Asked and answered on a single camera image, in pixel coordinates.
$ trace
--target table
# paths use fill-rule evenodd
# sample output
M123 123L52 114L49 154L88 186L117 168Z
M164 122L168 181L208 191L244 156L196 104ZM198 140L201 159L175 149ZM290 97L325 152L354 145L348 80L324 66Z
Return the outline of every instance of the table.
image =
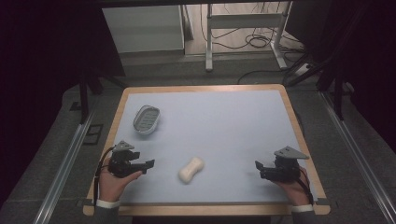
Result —
M246 86L183 86L183 87L144 87L128 88L124 91L120 104L113 120L104 151L113 147L115 137L120 127L125 104L129 94L134 93L159 93L159 92L212 92L212 91L279 91L284 106L290 118L290 124L296 136L300 150L310 156L302 132L295 117L289 97L281 85L246 85ZM312 160L306 161L306 169L310 174L310 180L318 196L318 202L314 209L318 215L326 215L330 212L330 206L323 204L326 195L318 178L318 173ZM88 192L87 199L92 199L93 184ZM83 208L85 215L93 214L93 207L85 205ZM144 204L121 206L121 216L274 216L290 214L290 206L284 203L223 203L223 204Z

